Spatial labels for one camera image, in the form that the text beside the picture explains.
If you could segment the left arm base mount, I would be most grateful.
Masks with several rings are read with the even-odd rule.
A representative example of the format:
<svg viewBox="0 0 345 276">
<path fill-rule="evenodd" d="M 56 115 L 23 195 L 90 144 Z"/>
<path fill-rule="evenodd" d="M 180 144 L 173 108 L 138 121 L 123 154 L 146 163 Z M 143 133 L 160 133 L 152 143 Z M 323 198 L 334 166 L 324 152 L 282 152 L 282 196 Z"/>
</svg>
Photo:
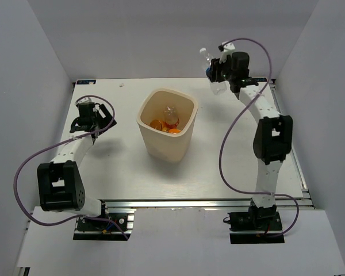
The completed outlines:
<svg viewBox="0 0 345 276">
<path fill-rule="evenodd" d="M 133 229 L 134 210 L 114 208 L 105 202 L 101 215 L 96 218 L 78 218 L 73 239 L 82 241 L 122 241 L 130 238 Z"/>
</svg>

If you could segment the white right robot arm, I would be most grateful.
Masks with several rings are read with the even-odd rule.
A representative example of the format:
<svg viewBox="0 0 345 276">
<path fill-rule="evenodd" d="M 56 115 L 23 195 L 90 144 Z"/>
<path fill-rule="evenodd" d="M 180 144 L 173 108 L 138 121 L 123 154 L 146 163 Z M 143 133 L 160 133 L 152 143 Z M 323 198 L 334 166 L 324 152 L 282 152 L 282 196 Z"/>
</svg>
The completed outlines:
<svg viewBox="0 0 345 276">
<path fill-rule="evenodd" d="M 292 149 L 293 120 L 262 95 L 259 80 L 249 75 L 249 61 L 246 52 L 226 52 L 220 58 L 209 59 L 206 75 L 211 82 L 227 81 L 231 92 L 257 123 L 253 141 L 258 160 L 256 188 L 248 211 L 229 215 L 231 229 L 266 232 L 277 216 L 274 194 L 279 170 Z"/>
</svg>

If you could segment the clear bottle red cap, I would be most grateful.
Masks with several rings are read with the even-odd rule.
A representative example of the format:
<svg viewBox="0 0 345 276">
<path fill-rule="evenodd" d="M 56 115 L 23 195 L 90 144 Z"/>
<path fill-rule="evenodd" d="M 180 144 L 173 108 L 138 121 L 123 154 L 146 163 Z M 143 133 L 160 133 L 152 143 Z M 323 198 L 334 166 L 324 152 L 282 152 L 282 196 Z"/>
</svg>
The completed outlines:
<svg viewBox="0 0 345 276">
<path fill-rule="evenodd" d="M 179 125 L 179 116 L 174 106 L 166 106 L 163 112 L 166 127 L 174 129 Z"/>
</svg>

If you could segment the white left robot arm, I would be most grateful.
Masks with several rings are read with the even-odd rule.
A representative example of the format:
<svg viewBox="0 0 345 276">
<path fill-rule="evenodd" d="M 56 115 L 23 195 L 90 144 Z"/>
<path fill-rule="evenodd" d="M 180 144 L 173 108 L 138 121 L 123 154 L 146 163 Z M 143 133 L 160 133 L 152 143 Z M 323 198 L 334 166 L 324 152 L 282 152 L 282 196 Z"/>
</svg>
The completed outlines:
<svg viewBox="0 0 345 276">
<path fill-rule="evenodd" d="M 105 229 L 110 215 L 102 210 L 102 201 L 86 195 L 79 166 L 98 136 L 116 125 L 104 104 L 77 104 L 79 116 L 70 126 L 70 141 L 49 163 L 37 168 L 40 206 L 47 212 L 70 212 L 90 216 L 97 229 Z"/>
</svg>

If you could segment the clear bottle blue label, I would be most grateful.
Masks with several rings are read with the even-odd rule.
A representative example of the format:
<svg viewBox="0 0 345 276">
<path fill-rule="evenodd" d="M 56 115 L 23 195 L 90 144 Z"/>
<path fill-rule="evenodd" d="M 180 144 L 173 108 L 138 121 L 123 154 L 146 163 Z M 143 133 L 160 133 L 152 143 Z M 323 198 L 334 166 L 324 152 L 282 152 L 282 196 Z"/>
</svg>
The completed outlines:
<svg viewBox="0 0 345 276">
<path fill-rule="evenodd" d="M 207 51 L 206 48 L 200 49 L 200 55 L 204 59 L 202 68 L 204 69 L 205 76 L 207 77 L 208 69 L 210 69 L 210 61 L 213 59 L 213 56 Z M 209 86 L 214 95 L 220 95 L 227 90 L 225 82 L 211 82 L 208 79 Z"/>
</svg>

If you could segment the orange juice bottle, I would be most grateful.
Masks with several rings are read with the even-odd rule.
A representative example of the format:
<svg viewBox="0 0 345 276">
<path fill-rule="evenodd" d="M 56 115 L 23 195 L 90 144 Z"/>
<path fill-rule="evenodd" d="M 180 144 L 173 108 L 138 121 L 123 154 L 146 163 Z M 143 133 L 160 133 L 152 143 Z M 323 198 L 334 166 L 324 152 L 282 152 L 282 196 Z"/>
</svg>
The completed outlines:
<svg viewBox="0 0 345 276">
<path fill-rule="evenodd" d="M 170 134 L 179 134 L 179 133 L 181 133 L 181 130 L 179 130 L 177 128 L 172 128 L 172 129 L 169 129 L 168 132 Z"/>
<path fill-rule="evenodd" d="M 152 120 L 149 125 L 151 128 L 158 131 L 162 131 L 166 127 L 166 124 L 163 120 Z"/>
</svg>

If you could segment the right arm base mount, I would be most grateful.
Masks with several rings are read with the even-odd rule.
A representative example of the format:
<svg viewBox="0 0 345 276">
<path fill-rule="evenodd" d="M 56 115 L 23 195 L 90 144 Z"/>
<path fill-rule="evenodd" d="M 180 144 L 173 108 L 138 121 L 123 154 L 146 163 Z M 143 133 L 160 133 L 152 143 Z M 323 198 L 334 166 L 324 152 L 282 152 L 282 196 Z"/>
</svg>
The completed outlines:
<svg viewBox="0 0 345 276">
<path fill-rule="evenodd" d="M 278 212 L 273 218 L 254 223 L 248 212 L 231 212 L 223 218 L 229 225 L 231 244 L 283 244 L 282 221 Z"/>
</svg>

